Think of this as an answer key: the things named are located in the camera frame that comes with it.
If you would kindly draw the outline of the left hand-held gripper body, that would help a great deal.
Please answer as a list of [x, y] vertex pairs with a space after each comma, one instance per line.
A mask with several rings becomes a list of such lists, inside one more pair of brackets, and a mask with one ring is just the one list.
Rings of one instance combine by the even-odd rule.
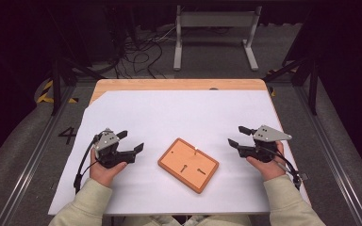
[[95, 150], [95, 159], [105, 168], [110, 169], [121, 162], [134, 163], [134, 151], [118, 151], [121, 139], [117, 138], [112, 130], [107, 128], [96, 136], [97, 140], [92, 147]]

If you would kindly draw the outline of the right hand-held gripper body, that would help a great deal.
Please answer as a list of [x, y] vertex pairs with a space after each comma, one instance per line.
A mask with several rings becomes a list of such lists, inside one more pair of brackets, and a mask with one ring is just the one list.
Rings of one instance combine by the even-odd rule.
[[251, 156], [263, 163], [271, 162], [275, 158], [278, 152], [276, 145], [277, 141], [292, 139], [291, 135], [278, 131], [267, 125], [261, 125], [258, 129], [256, 129], [256, 133], [251, 137], [253, 138], [255, 146], [249, 147], [239, 145], [239, 156], [242, 158]]

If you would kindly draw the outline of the person's right hand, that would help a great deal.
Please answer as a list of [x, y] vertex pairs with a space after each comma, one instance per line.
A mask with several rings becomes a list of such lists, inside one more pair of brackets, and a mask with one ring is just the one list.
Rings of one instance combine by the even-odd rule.
[[281, 166], [286, 165], [286, 162], [279, 156], [276, 156], [268, 163], [263, 163], [251, 156], [248, 156], [246, 160], [260, 172], [264, 181], [269, 181], [286, 174], [286, 172], [281, 168]]

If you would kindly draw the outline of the orange board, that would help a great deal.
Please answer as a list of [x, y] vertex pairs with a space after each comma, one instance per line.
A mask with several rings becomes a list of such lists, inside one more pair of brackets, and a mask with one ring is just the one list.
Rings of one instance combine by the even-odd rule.
[[180, 137], [158, 159], [157, 164], [198, 194], [203, 192], [220, 165], [213, 157]]

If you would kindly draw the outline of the black metal stand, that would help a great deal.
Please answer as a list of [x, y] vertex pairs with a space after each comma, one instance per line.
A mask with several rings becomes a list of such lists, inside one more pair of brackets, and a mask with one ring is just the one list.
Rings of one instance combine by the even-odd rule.
[[317, 101], [317, 85], [318, 85], [318, 66], [314, 58], [304, 57], [298, 60], [290, 62], [288, 65], [281, 69], [267, 74], [264, 78], [264, 82], [271, 82], [275, 78], [280, 77], [283, 74], [296, 69], [296, 73], [291, 78], [293, 86], [301, 87], [306, 79], [309, 79], [308, 89], [308, 106], [313, 115], [317, 115], [316, 101]]
[[61, 82], [66, 87], [74, 87], [77, 76], [72, 71], [76, 68], [95, 80], [103, 76], [89, 69], [91, 62], [87, 59], [85, 45], [81, 39], [74, 15], [69, 6], [47, 6], [47, 13], [53, 26], [52, 44], [52, 79], [54, 107], [52, 115], [56, 116], [62, 107]]

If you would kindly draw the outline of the white table sheet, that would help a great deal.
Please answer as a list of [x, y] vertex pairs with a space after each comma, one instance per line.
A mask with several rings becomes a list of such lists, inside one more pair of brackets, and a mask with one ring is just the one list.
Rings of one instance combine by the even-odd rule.
[[[251, 145], [239, 132], [281, 123], [265, 90], [135, 90], [108, 91], [88, 106], [78, 129], [49, 212], [56, 214], [74, 199], [74, 177], [92, 138], [109, 128], [126, 131], [119, 148], [144, 149], [114, 179], [107, 214], [267, 213], [269, 201], [260, 173], [229, 145]], [[202, 193], [196, 193], [157, 161], [177, 138], [183, 138], [220, 165]]]

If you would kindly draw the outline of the person's left hand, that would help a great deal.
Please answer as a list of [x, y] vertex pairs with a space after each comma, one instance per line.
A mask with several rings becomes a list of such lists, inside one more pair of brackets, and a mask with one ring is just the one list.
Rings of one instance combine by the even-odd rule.
[[111, 187], [113, 179], [127, 166], [126, 162], [121, 162], [116, 166], [107, 169], [95, 160], [95, 150], [90, 150], [90, 178], [102, 186]]

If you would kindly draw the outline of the grey metal stand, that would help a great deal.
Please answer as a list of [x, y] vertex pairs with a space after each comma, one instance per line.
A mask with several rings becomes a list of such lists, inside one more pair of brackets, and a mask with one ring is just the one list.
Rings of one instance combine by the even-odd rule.
[[178, 5], [176, 9], [176, 42], [173, 69], [181, 70], [182, 63], [182, 28], [183, 27], [247, 27], [249, 35], [241, 43], [251, 70], [256, 72], [258, 64], [252, 49], [252, 43], [262, 7], [248, 11], [184, 11]]

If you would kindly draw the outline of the aluminium floor rail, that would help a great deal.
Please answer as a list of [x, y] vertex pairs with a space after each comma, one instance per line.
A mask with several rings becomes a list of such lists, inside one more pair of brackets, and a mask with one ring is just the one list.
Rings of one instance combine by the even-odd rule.
[[362, 203], [358, 199], [352, 182], [346, 171], [341, 166], [341, 163], [337, 158], [331, 141], [326, 135], [319, 118], [312, 113], [311, 108], [308, 104], [308, 97], [305, 94], [304, 89], [301, 87], [295, 87], [294, 90], [300, 102], [304, 106], [304, 111], [308, 115], [308, 118], [310, 119], [311, 124], [314, 127], [318, 138], [320, 139], [323, 155], [333, 173], [339, 190], [353, 215], [354, 221], [357, 226], [362, 226]]
[[62, 115], [69, 99], [74, 93], [75, 87], [66, 87], [63, 89], [63, 93], [59, 95], [59, 100], [55, 101], [54, 110], [46, 123], [43, 132], [35, 146], [31, 156], [29, 157], [25, 168], [20, 174], [19, 179], [16, 182], [15, 187], [12, 189], [10, 196], [0, 213], [0, 226], [9, 226], [14, 213], [16, 212], [25, 192], [27, 191], [30, 182], [41, 162], [41, 159], [45, 153], [46, 146], [53, 134], [53, 131], [58, 124], [58, 120]]

